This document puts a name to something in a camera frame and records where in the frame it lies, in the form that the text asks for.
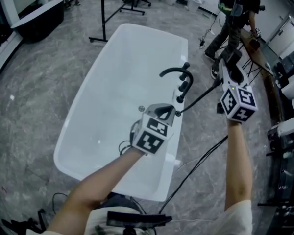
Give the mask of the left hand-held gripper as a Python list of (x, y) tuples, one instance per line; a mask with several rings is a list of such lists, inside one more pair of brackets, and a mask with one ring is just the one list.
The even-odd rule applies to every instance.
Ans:
[(131, 145), (148, 155), (157, 155), (173, 136), (175, 107), (151, 104), (131, 129)]

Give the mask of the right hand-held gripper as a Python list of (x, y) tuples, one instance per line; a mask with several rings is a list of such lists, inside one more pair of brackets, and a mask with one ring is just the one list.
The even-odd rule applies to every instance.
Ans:
[(219, 77), (224, 93), (217, 104), (217, 113), (225, 114), (228, 120), (244, 123), (258, 111), (258, 107), (252, 87), (248, 86), (247, 73), (241, 66), (237, 68), (239, 78), (236, 82), (230, 77), (225, 61), (221, 59), (219, 62)]

